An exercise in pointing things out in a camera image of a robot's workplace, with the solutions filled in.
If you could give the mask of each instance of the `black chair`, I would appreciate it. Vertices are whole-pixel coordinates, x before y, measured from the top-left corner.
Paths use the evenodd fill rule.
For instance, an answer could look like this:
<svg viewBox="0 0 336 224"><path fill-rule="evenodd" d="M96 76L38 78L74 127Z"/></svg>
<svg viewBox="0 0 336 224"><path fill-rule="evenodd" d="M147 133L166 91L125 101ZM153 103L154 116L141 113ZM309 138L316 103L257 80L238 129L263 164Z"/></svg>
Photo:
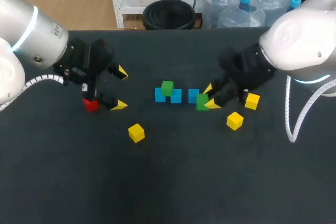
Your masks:
<svg viewBox="0 0 336 224"><path fill-rule="evenodd" d="M147 30L192 29L196 22L193 7L181 0L160 0L146 7L143 26Z"/></svg>

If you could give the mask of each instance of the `black table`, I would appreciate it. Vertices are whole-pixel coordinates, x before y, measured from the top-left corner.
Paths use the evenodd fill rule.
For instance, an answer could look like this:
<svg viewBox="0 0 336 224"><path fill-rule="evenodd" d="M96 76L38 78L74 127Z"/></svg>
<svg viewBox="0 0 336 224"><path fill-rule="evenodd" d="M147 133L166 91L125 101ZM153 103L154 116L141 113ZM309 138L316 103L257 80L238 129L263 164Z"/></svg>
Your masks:
<svg viewBox="0 0 336 224"><path fill-rule="evenodd" d="M256 111L156 104L154 87L203 89L216 57L263 29L72 32L105 39L130 75L101 87L129 106L88 113L81 87L45 81L0 113L0 223L332 223L336 221L336 100L321 98L297 142L285 133L284 73L261 87ZM27 78L45 72L27 68ZM294 123L310 92L292 84ZM236 132L226 118L244 117ZM146 138L134 144L128 128Z"/></svg>

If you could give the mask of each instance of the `white cable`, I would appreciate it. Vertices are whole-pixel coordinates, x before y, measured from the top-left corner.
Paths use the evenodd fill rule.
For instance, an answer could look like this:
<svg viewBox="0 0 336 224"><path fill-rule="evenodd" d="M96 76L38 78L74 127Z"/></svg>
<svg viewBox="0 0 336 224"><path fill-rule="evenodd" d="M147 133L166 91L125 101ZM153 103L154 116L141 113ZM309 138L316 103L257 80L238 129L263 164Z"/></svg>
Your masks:
<svg viewBox="0 0 336 224"><path fill-rule="evenodd" d="M298 137L301 125L305 119L305 116L307 115L309 109L312 107L314 102L323 95L326 91L329 89L333 88L336 86L336 80L329 81L325 85L321 86L308 100L306 105L303 107L297 121L294 127L293 134L290 131L290 126L289 126L289 94L290 94L290 76L287 76L287 81L286 81L286 96L285 96L285 125L286 125L286 133L288 136L289 141L292 143L295 142L296 138Z"/></svg>
<svg viewBox="0 0 336 224"><path fill-rule="evenodd" d="M42 76L37 76L37 77L31 79L30 81L26 82L26 84L22 88L21 93L19 95L21 95L23 92L25 92L28 88L30 88L34 84L36 84L40 81L44 81L44 80L54 80L54 81L57 81L57 82L63 84L63 77L56 76L56 75L53 75L53 74L44 74ZM16 98L10 100L9 102L6 102L6 103L0 105L0 111L7 108Z"/></svg>

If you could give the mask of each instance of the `toy block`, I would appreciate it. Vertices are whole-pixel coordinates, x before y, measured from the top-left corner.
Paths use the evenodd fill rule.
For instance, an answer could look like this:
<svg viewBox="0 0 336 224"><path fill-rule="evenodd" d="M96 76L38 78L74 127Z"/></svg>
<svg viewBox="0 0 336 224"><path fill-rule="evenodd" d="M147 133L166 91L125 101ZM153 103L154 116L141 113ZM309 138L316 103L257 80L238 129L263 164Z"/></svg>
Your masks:
<svg viewBox="0 0 336 224"><path fill-rule="evenodd" d="M135 143L145 138L145 131L143 130L143 128L140 126L139 123L130 127L128 129L128 134Z"/></svg>
<svg viewBox="0 0 336 224"><path fill-rule="evenodd" d="M165 97L171 97L173 95L174 82L163 81L161 85L161 94Z"/></svg>
<svg viewBox="0 0 336 224"><path fill-rule="evenodd" d="M98 110L98 108L99 108L99 104L98 104L97 100L94 100L94 101L91 102L89 100L83 99L83 102L84 102L85 108L89 112L93 112L95 110Z"/></svg>
<svg viewBox="0 0 336 224"><path fill-rule="evenodd" d="M237 112L233 112L227 117L226 125L229 126L234 131L242 126L244 118Z"/></svg>
<svg viewBox="0 0 336 224"><path fill-rule="evenodd" d="M246 99L245 107L256 110L258 106L260 96L257 94L249 93Z"/></svg>
<svg viewBox="0 0 336 224"><path fill-rule="evenodd" d="M196 98L196 109L198 111L208 110L206 106L204 106L209 101L209 97L207 94L198 94Z"/></svg>
<svg viewBox="0 0 336 224"><path fill-rule="evenodd" d="M170 97L170 103L182 103L182 89L173 89L173 95Z"/></svg>
<svg viewBox="0 0 336 224"><path fill-rule="evenodd" d="M161 88L155 88L154 97L155 102L166 102L166 97L161 94Z"/></svg>
<svg viewBox="0 0 336 224"><path fill-rule="evenodd" d="M188 103L196 104L197 95L199 94L199 89L189 89L188 90Z"/></svg>

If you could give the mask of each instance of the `green cube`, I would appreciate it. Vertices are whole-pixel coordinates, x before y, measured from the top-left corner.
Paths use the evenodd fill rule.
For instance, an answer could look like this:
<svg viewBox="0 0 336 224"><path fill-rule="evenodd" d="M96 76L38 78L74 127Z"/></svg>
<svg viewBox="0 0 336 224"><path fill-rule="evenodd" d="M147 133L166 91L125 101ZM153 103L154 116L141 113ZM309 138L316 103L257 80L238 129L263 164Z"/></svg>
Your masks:
<svg viewBox="0 0 336 224"><path fill-rule="evenodd" d="M173 89L173 81L163 81L161 86L161 95L164 95L165 97L171 97L173 95Z"/></svg>
<svg viewBox="0 0 336 224"><path fill-rule="evenodd" d="M209 96L207 94L198 94L196 99L196 109L198 111L208 110L206 106L204 106L209 101Z"/></svg>

